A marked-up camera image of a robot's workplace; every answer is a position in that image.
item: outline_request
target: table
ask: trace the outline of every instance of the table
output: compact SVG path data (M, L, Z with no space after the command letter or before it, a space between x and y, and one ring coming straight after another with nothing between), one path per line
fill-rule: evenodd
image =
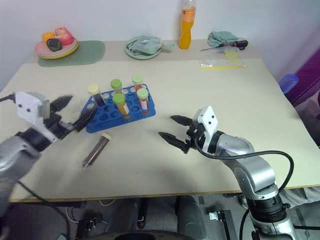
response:
M141 74L155 102L155 116L105 130L113 139L90 168L83 169L82 161L101 132L73 132L46 149L22 179L37 194L50 201L78 201L239 192L235 177L221 161L195 150L183 154L158 135L169 132L184 140L187 128L170 115L193 117L207 105L219 120L218 130L248 139L256 151L280 150L293 157L288 188L319 186L320 150L254 48L243 51L247 67L204 70L197 60L197 51L208 48L204 40L193 41L188 51L177 47L148 61L130 58L123 46L124 42L106 42L105 57L91 65L41 67L32 56L2 91L2 96L39 92L51 100L72 94L61 112L65 122L72 122L89 98L88 84L99 84L104 92L111 90L112 79L121 79L126 87L132 85L132 75ZM0 110L0 141L26 129L12 102L1 103ZM280 186L288 160L263 157L274 168ZM16 186L11 201L22 200L34 201Z

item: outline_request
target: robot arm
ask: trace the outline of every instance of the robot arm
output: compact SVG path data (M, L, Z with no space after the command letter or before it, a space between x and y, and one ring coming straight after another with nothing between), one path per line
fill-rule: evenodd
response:
M275 184L275 172L267 161L255 154L249 141L217 131L218 120L211 106L198 110L193 119L179 115L171 118L189 129L185 142L169 133L159 132L169 144L185 154L190 148L196 149L206 157L221 160L231 169L256 228L253 238L297 239Z
M93 107L83 112L76 122L65 123L57 112L68 105L72 96L62 96L51 103L39 93L17 92L10 96L6 99L15 102L18 116L31 127L0 144L0 217L8 208L15 184L31 170L40 152L73 130L81 131L97 110Z

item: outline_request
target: pink plate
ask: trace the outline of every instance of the pink plate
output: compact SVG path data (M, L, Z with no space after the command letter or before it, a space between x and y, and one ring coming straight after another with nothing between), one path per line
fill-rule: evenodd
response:
M44 41L39 42L35 47L34 50L38 55L44 56L44 57L52 57L57 55L62 55L66 52L68 52L70 49L72 49L77 44L77 40L73 38L73 41L71 44L68 45L62 45L62 49L59 51L51 51L48 46L44 43Z

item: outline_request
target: test tube on table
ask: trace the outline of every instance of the test tube on table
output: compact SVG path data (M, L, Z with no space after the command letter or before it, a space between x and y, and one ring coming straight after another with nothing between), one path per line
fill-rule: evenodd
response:
M99 106L106 105L106 101L101 96L100 88L99 88L99 86L97 84L90 84L88 86L88 92L89 92L89 94L92 95L92 97L95 100L96 104L98 104Z
M120 79L113 79L110 82L110 85L111 85L112 89L114 90L114 94L123 94L122 82L120 81Z
M135 86L135 91L137 92L139 89L142 89L144 86L142 83L144 82L143 78L141 75L134 75L132 77L132 82Z
M142 109L142 113L143 114L148 114L149 111L149 100L148 100L148 90L145 89L145 88L140 88L137 92L136 92L136 95L139 99L139 102L140 102L140 106L141 106L141 109Z
M129 114L129 108L126 103L126 97L122 93L117 93L112 98L113 102L116 104L119 112L124 116L124 119L129 120L131 118Z
M106 133L101 134L99 141L96 143L96 145L93 147L89 155L84 159L82 163L82 167L84 169L86 169L87 167L91 166L94 163L94 161L97 159L99 154L102 152L102 150L110 140L111 140L110 135Z

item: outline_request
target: test tube rack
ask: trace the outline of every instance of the test tube rack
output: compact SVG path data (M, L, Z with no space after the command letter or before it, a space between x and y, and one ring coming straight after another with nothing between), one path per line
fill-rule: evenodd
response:
M114 95L114 91L106 91L101 93L101 96L105 100L104 106L98 106L94 117L86 126L86 131L90 134L96 133L105 129L110 129L113 127L117 127L123 124L132 123L141 119L150 118L156 115L155 103L151 97L148 86L143 85L144 88L148 91L148 101L149 101L149 109L148 114L144 114L143 110L140 106L139 99L136 93L135 86L129 86L123 88L123 93L125 96L125 102L129 108L130 119L125 119L120 111L118 110L116 104L112 101L112 97ZM82 111L86 109L93 108L96 104L95 100L91 96Z

